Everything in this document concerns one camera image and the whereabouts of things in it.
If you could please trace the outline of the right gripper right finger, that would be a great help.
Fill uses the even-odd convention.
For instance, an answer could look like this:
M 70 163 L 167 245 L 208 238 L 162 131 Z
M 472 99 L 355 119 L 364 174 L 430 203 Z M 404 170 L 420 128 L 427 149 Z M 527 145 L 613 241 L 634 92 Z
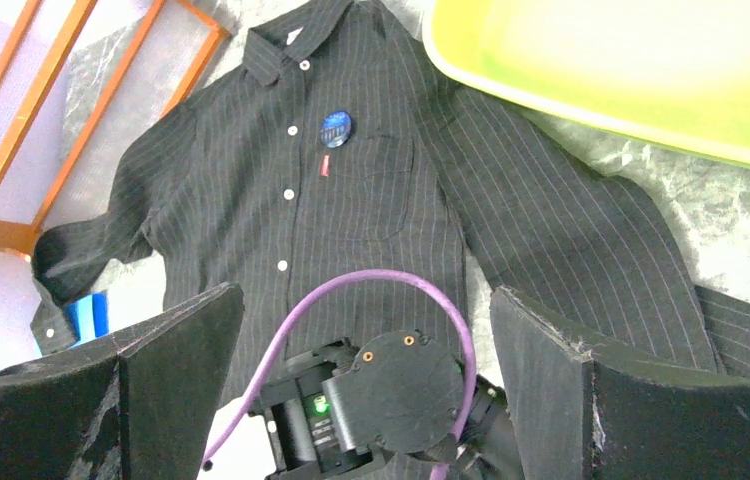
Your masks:
M 687 368 L 506 287 L 490 302 L 528 479 L 750 479 L 750 304 L 699 288 L 724 368 Z

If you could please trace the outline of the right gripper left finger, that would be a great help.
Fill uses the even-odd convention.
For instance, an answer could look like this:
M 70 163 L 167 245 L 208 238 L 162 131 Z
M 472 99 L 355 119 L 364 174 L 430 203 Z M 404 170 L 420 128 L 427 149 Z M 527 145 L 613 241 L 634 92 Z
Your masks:
M 244 313 L 220 284 L 0 371 L 0 479 L 193 479 Z

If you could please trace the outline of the black pinstriped shirt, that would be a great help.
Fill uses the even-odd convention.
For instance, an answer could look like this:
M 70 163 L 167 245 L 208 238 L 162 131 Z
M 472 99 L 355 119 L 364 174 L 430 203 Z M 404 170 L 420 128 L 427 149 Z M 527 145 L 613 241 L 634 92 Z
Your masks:
M 354 131 L 328 149 L 319 131 L 338 110 Z M 40 237 L 40 350 L 75 343 L 64 309 L 110 260 L 153 253 L 165 308 L 225 281 L 243 290 L 224 402 L 318 285 L 400 270 L 464 306 L 468 256 L 492 287 L 684 367 L 724 368 L 652 198 L 590 169 L 515 105 L 444 76 L 377 1 L 312 1 L 249 29 L 240 66 L 127 148 L 102 215 Z

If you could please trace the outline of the white round brooch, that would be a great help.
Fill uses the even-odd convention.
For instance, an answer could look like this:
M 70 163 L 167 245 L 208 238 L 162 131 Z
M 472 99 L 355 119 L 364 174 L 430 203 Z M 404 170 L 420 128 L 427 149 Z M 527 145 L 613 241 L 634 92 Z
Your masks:
M 321 143 L 328 149 L 335 149 L 348 142 L 354 131 L 354 120 L 345 110 L 328 114 L 319 131 Z

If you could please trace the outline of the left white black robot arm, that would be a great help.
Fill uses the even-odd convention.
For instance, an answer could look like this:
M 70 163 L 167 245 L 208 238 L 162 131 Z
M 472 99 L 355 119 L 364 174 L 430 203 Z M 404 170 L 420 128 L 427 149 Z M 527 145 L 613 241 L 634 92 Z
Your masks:
M 454 435 L 464 391 L 464 366 L 445 346 L 398 331 L 289 360 L 247 413 L 267 427 L 273 479 L 360 479 L 397 455 L 446 462 L 462 479 L 523 478 L 504 390 L 478 375 Z

